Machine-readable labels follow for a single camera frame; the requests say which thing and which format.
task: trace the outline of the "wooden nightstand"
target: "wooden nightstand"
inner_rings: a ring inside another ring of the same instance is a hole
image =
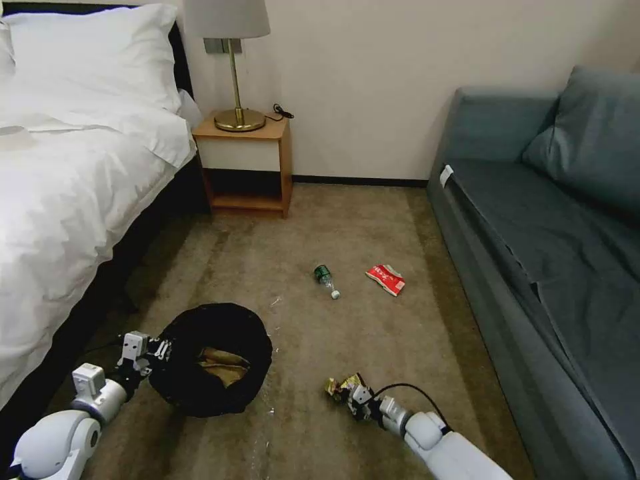
[[[212,211],[262,211],[286,218],[291,201],[289,120],[260,130],[219,130],[208,116],[193,132]]]

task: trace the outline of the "green bottle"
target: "green bottle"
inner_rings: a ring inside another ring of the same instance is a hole
[[[340,292],[333,286],[333,278],[331,278],[331,272],[326,265],[318,265],[313,271],[313,274],[320,285],[324,285],[331,290],[332,299],[336,300],[336,298],[340,297]]]

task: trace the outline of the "sofa armrest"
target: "sofa armrest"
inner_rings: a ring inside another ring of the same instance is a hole
[[[455,159],[517,161],[553,123],[555,92],[463,87],[455,92],[431,178]]]

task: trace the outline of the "sofa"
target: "sofa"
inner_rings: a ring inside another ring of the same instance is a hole
[[[640,75],[454,96],[428,195],[541,479],[640,478],[639,165]]]

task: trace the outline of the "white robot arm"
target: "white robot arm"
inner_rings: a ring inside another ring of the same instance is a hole
[[[334,399],[346,403],[356,419],[377,420],[382,428],[404,439],[437,480],[512,480],[436,413],[412,413],[392,397],[378,399],[360,374],[340,384],[329,379],[326,390]]]
[[[73,371],[72,410],[52,413],[27,430],[15,448],[10,472],[30,479],[78,480],[104,428],[151,373],[151,361],[166,361],[171,344],[140,332],[123,338],[122,356],[111,378],[84,363]]]

